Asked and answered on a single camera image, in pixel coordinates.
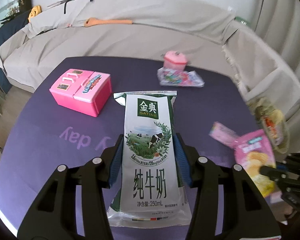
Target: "green logo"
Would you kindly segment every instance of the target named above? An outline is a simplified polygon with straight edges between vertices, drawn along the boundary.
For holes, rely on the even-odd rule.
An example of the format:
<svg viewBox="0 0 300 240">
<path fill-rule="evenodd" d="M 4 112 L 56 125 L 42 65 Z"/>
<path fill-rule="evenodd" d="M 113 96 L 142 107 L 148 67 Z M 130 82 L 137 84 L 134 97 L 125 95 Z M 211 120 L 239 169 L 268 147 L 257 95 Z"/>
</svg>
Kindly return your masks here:
<svg viewBox="0 0 300 240">
<path fill-rule="evenodd" d="M 261 141 L 262 140 L 262 137 L 259 136 L 259 137 L 256 137 L 256 138 L 253 138 L 252 140 L 248 141 L 248 144 L 254 144 L 258 141 Z"/>
<path fill-rule="evenodd" d="M 138 116 L 159 119 L 158 102 L 138 98 Z"/>
</svg>

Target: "snack bag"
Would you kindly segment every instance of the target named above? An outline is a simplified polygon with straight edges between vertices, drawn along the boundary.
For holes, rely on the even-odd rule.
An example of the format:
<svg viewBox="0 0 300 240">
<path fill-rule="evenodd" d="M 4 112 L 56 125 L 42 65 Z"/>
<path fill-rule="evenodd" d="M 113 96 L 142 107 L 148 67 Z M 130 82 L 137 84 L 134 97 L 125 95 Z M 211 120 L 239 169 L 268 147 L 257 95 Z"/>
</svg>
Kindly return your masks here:
<svg viewBox="0 0 300 240">
<path fill-rule="evenodd" d="M 256 184 L 263 197 L 274 190 L 274 182 L 259 173 L 261 166 L 276 168 L 271 144 L 262 129 L 238 137 L 234 146 L 234 157 Z"/>
<path fill-rule="evenodd" d="M 203 87 L 204 81 L 195 71 L 160 68 L 157 76 L 162 86 Z"/>
<path fill-rule="evenodd" d="M 209 135 L 218 142 L 221 142 L 232 149 L 235 144 L 235 140 L 238 138 L 238 135 L 234 131 L 219 122 L 214 122 Z"/>
<path fill-rule="evenodd" d="M 277 109 L 267 97 L 255 98 L 247 102 L 259 126 L 266 132 L 274 152 L 285 154 L 289 149 L 290 133 L 282 111 Z"/>
<path fill-rule="evenodd" d="M 173 149 L 176 91 L 115 93 L 124 105 L 122 186 L 110 205 L 110 226 L 189 225 L 191 211 Z"/>
</svg>

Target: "purple table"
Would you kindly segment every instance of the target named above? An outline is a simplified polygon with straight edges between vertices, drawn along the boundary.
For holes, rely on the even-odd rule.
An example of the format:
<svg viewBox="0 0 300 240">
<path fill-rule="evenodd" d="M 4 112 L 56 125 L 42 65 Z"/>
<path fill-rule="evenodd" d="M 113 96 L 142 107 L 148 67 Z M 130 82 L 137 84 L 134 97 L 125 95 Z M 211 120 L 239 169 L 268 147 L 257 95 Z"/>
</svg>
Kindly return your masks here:
<svg viewBox="0 0 300 240">
<path fill-rule="evenodd" d="M 100 156 L 113 146 L 124 132 L 124 106 L 112 97 L 101 114 L 91 117 L 57 105 L 49 92 L 55 80 L 70 68 L 111 74 L 113 92 L 141 90 L 177 90 L 174 104 L 175 131 L 187 145 L 194 146 L 216 164 L 234 164 L 233 151 L 212 139 L 208 133 L 215 121 L 238 135 L 258 129 L 236 86 L 218 73 L 195 69 L 204 79 L 203 88 L 176 88 L 159 85 L 156 73 L 162 62 L 119 57 L 66 58 L 44 80 L 11 130 L 0 162 L 0 209 L 18 228 L 32 201 L 46 180 L 60 164 L 75 167 Z M 106 208 L 121 185 L 121 178 L 111 189 L 104 189 Z M 187 188 L 191 210 L 196 189 Z M 77 228 L 83 232 L 77 198 Z M 112 228 L 115 239 L 180 239 L 188 226 L 161 229 Z"/>
</svg>

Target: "pink box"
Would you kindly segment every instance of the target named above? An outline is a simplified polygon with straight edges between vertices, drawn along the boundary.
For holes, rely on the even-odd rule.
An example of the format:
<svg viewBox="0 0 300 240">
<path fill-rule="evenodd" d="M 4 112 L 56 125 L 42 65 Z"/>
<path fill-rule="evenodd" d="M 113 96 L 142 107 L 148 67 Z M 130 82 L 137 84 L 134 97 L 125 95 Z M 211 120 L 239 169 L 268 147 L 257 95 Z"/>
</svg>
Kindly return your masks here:
<svg viewBox="0 0 300 240">
<path fill-rule="evenodd" d="M 110 74 L 69 69 L 49 91 L 58 105 L 97 117 L 112 93 Z"/>
<path fill-rule="evenodd" d="M 188 63 L 186 56 L 177 51 L 168 51 L 164 57 L 163 67 L 183 71 Z"/>
</svg>

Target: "milk pouch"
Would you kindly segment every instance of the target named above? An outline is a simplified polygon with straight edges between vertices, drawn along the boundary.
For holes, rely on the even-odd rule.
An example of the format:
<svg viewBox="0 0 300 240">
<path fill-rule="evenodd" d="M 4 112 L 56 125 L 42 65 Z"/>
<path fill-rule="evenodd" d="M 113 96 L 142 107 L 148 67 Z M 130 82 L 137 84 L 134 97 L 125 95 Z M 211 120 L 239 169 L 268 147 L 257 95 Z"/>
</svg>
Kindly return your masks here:
<svg viewBox="0 0 300 240">
<path fill-rule="evenodd" d="M 107 216 L 110 226 L 189 225 L 191 212 L 173 149 L 176 91 L 115 93 L 124 105 L 122 186 Z"/>
</svg>

